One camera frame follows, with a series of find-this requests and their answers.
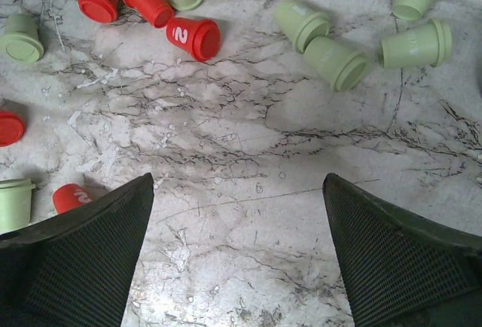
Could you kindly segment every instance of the black object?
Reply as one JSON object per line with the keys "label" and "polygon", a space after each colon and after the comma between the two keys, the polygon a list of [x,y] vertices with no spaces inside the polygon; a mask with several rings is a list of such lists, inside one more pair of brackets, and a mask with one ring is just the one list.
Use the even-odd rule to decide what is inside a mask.
{"label": "black object", "polygon": [[119,326],[151,215],[154,181],[0,235],[0,325]]}
{"label": "black object", "polygon": [[357,327],[482,326],[482,237],[329,174],[331,236]]}

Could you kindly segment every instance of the marble surface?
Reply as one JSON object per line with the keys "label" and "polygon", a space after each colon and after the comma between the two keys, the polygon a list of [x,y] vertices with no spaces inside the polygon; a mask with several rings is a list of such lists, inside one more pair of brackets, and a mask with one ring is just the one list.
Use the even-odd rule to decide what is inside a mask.
{"label": "marble surface", "polygon": [[[33,65],[0,57],[5,108],[29,126],[0,150],[0,177],[36,182],[32,222],[55,215],[67,182],[99,196],[156,180],[123,326],[353,325],[322,201],[329,172],[482,235],[480,0],[438,0],[418,23],[391,16],[391,0],[307,0],[373,61],[339,94],[277,29],[278,1],[182,13],[221,25],[221,52],[202,64],[133,10],[106,26],[76,0],[0,0],[0,27],[26,12],[46,46]],[[378,39],[429,17],[452,26],[452,59],[381,69]]]}

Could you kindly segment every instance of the marble countertop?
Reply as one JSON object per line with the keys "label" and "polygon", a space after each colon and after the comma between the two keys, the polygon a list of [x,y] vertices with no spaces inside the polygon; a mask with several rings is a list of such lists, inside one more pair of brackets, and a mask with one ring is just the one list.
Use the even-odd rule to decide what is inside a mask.
{"label": "marble countertop", "polygon": [[332,93],[273,21],[279,0],[205,0],[186,17],[219,22],[206,64],[123,8],[111,25],[76,0],[0,0],[41,26],[44,57],[0,57],[0,91],[23,115],[0,177],[31,177],[32,222],[55,215],[68,182],[94,196],[152,173],[156,200],[124,326],[350,326],[322,201],[335,172],[436,222],[482,235],[480,0],[438,0],[452,59],[383,70],[380,37],[419,23],[391,0],[307,0],[371,72]]}

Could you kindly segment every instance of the ridged black surface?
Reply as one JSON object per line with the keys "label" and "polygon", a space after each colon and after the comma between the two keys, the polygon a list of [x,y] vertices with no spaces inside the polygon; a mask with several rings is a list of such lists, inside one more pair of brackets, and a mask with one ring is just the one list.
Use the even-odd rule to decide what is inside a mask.
{"label": "ridged black surface", "polygon": [[325,180],[324,195],[358,327],[380,325],[480,288],[467,257],[477,256],[477,250],[451,245],[435,234],[454,242],[453,236],[460,235],[481,246],[482,238],[437,225],[335,175]]}
{"label": "ridged black surface", "polygon": [[152,177],[0,236],[0,325],[119,326],[154,199]]}

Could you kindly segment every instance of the white number on red cup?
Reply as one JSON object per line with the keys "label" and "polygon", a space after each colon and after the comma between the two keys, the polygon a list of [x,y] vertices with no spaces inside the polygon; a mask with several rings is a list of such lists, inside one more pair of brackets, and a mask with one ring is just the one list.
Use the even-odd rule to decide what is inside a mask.
{"label": "white number on red cup", "polygon": [[292,5],[291,8],[293,8],[293,11],[300,14],[301,16],[307,15],[307,9],[305,7],[300,7],[299,5]]}
{"label": "white number on red cup", "polygon": [[182,44],[188,41],[188,30],[182,29],[181,27],[176,27],[174,30],[174,38],[176,41],[181,42]]}
{"label": "white number on red cup", "polygon": [[74,195],[76,197],[78,197],[78,202],[79,203],[83,203],[83,204],[87,204],[87,203],[90,203],[92,201],[92,199],[89,198],[89,196],[87,194],[85,194],[85,191],[82,191],[82,190],[77,190]]}

